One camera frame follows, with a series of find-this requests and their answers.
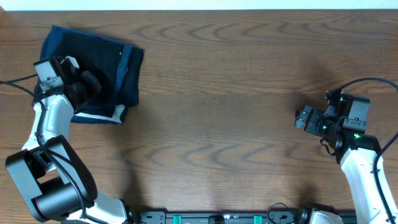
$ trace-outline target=wood grain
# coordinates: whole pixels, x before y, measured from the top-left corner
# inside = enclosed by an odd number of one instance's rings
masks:
[[[293,127],[294,111],[325,108],[325,91],[355,78],[398,82],[396,13],[6,12],[0,76],[34,73],[52,24],[136,44],[146,50],[139,106],[124,124],[71,124],[70,143],[100,191],[137,208],[352,209],[340,166],[318,138]],[[370,97],[368,133],[384,145],[397,131],[396,91],[375,82],[346,91]],[[31,98],[7,86],[0,94],[0,223],[35,223],[4,167],[29,135]],[[384,158],[397,199],[397,144]]]

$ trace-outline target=robotic arm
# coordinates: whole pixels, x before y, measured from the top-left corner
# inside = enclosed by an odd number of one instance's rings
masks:
[[[94,178],[68,143],[70,121],[101,91],[99,81],[89,71],[80,74],[71,57],[51,57],[34,65],[44,106],[33,102],[35,121],[29,139],[21,152],[6,160],[31,214],[40,222],[129,223],[123,202],[97,192]],[[54,169],[58,177],[37,181]]]
[[[326,111],[305,106],[297,112],[295,127],[321,137],[321,144],[345,173],[354,200],[358,223],[392,223],[386,207],[377,190],[374,161],[381,151],[378,140],[365,134],[368,126],[366,118],[370,101],[367,98],[346,93],[328,93],[329,105]],[[326,141],[335,152],[330,153]],[[398,209],[388,186],[382,158],[376,164],[376,172],[382,192],[393,218]]]

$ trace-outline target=dark blue cloth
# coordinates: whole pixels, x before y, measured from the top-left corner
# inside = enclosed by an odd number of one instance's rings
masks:
[[[120,116],[123,122],[128,108],[138,104],[139,70],[144,58],[142,49],[96,34],[52,26],[43,43],[40,59],[52,55],[75,57],[79,64],[88,65],[86,69],[96,76],[98,74],[102,81],[104,95],[91,101],[83,113],[111,118],[115,106],[123,104],[125,107]],[[72,122],[115,123],[76,115]]]

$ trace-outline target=white robotic arm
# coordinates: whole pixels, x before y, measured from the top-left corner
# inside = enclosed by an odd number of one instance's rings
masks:
[[[25,143],[22,150],[35,149],[39,145],[36,140],[36,132],[39,130],[39,134],[42,136],[42,141],[55,138],[59,135],[63,135],[65,139],[69,136],[70,121],[74,114],[74,109],[69,102],[68,98],[64,95],[52,95],[42,100],[46,109],[42,110],[40,103],[34,105],[35,110],[35,121],[32,128],[32,132],[29,136],[28,141]],[[52,164],[48,167],[47,171],[55,169]],[[86,215],[89,218],[82,219],[82,210],[79,209],[67,217],[67,220],[62,223],[76,223],[81,221],[85,223],[109,223],[109,224],[122,224],[128,223],[127,211],[123,205],[123,202],[117,199],[112,199],[106,196],[102,192],[98,192],[97,198],[93,201],[93,206],[86,209]]]
[[[386,223],[386,220],[389,219],[374,180],[373,162],[375,158],[375,151],[358,148],[356,150],[348,149],[341,159],[341,169],[349,183],[358,223]],[[383,159],[380,158],[377,163],[382,191],[392,215],[398,217],[397,205],[392,198],[382,162]]]

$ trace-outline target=black cable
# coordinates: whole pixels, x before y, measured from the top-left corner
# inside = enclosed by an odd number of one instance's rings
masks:
[[[33,98],[35,98],[35,99],[40,103],[40,105],[42,105],[43,110],[47,110],[47,109],[45,109],[45,106],[44,106],[44,103],[42,102],[42,100],[41,100],[36,94],[34,94],[34,93],[32,93],[31,91],[25,89],[24,87],[21,87],[21,86],[19,86],[19,85],[15,85],[15,84],[13,84],[13,83],[6,82],[6,81],[0,81],[0,84],[6,84],[6,85],[9,85],[9,86],[18,88],[18,89],[20,89],[20,90],[22,90],[22,91],[28,93],[30,96],[33,96]]]
[[[54,152],[54,151],[50,151],[50,153],[51,153],[51,155],[53,155],[53,156],[55,156],[55,157],[57,157],[57,158],[63,160],[63,161],[66,162],[67,164],[73,166],[73,164],[70,162],[70,160],[67,159],[67,158],[65,158],[64,156],[61,156],[60,154],[58,154],[58,153],[56,153],[56,152]]]
[[[335,136],[337,136],[337,127],[339,126],[341,120],[343,120],[343,119],[345,119],[345,118],[347,118],[347,117],[346,117],[346,116],[341,116],[341,117],[338,118],[338,120],[337,120],[337,122],[336,122],[335,129],[333,130],[333,134],[334,134]]]
[[[271,207],[268,208],[268,210],[267,210],[267,218],[268,218],[268,220],[269,220],[270,222],[272,222],[273,224],[278,224],[278,223],[274,222],[274,221],[269,217],[269,213],[271,212],[271,209],[272,209],[275,205],[283,205],[283,206],[285,206],[287,209],[289,209],[289,208],[288,208],[287,205],[285,205],[285,204],[282,203],[282,202],[277,202],[277,203],[271,205]]]
[[[9,83],[19,82],[19,81],[22,81],[22,80],[26,80],[26,79],[29,79],[29,78],[36,77],[36,76],[37,76],[37,74],[29,75],[29,76],[26,76],[26,77],[17,78],[17,79],[15,79],[15,80],[9,80],[9,81],[7,81],[7,82],[9,82]]]
[[[41,135],[38,134],[37,132],[39,131],[39,128],[37,128],[37,131],[35,133],[36,135],[36,140],[37,144],[39,144],[41,150],[44,152],[44,154],[50,159],[50,161],[57,166],[57,168],[65,174],[69,182],[72,184],[72,187],[76,190],[77,194],[79,195],[79,201],[80,201],[80,206],[81,206],[81,219],[86,219],[86,207],[83,201],[83,196],[82,193],[80,192],[76,182],[73,180],[72,176],[68,173],[67,170],[51,155],[50,151],[39,141],[39,138],[41,138]]]
[[[386,80],[384,78],[360,78],[354,81],[351,81],[343,86],[341,86],[340,88],[338,88],[337,90],[333,90],[332,92],[330,92],[329,97],[333,96],[334,94],[337,93],[341,93],[341,90],[346,88],[347,86],[357,83],[357,82],[361,82],[361,81],[380,81],[380,82],[384,82],[384,83],[388,83],[390,85],[392,85],[393,87],[395,87],[395,89],[398,90],[398,85],[395,84],[394,82],[390,81],[390,80]],[[377,169],[377,162],[379,162],[379,159],[381,157],[381,155],[387,150],[387,148],[398,138],[398,132],[397,134],[383,147],[383,149],[376,155],[376,158],[374,159],[373,162],[373,175],[374,175],[374,180],[377,186],[377,189],[379,191],[379,195],[381,198],[381,201],[383,202],[384,208],[386,209],[387,212],[387,216],[388,219],[391,221],[392,224],[395,224],[395,220],[394,217],[392,216],[390,207],[388,206],[386,197],[384,196],[383,190],[381,189],[381,184],[380,184],[380,180],[379,180],[379,170]]]
[[[98,220],[98,219],[96,219],[96,218],[93,218],[93,217],[91,217],[91,216],[89,216],[89,215],[87,215],[87,220],[90,220],[90,221],[92,221],[93,223],[97,223],[97,224],[108,224],[107,222],[104,222],[104,221],[102,221],[102,220]]]
[[[20,78],[18,80],[11,80],[11,82],[17,82],[23,79],[27,79],[28,77],[24,77],[24,78]],[[42,102],[42,100],[34,93],[32,93],[31,91],[29,91],[28,89],[21,87],[19,85],[13,84],[11,82],[5,82],[5,81],[0,81],[0,84],[6,84],[15,88],[18,88],[26,93],[28,93],[29,95],[33,96],[41,105],[42,107],[42,111],[46,111],[47,109],[45,108],[44,103]],[[42,113],[42,115],[40,116],[40,121],[43,119],[44,113]],[[73,180],[73,178],[71,177],[71,175],[68,173],[68,171],[65,170],[65,168],[53,157],[53,155],[51,155],[51,153],[49,152],[49,150],[39,141],[39,138],[41,138],[42,136],[39,134],[39,127],[40,125],[37,125],[37,130],[36,130],[36,141],[37,144],[39,145],[39,147],[41,148],[41,150],[44,152],[44,154],[50,159],[50,161],[57,166],[58,169],[60,169],[60,171],[65,174],[65,176],[67,177],[67,179],[70,181],[70,183],[72,184],[73,188],[76,190],[77,194],[79,195],[79,201],[80,201],[80,206],[81,206],[81,219],[86,219],[86,207],[83,201],[83,194],[80,192],[79,188],[77,187],[76,182]]]

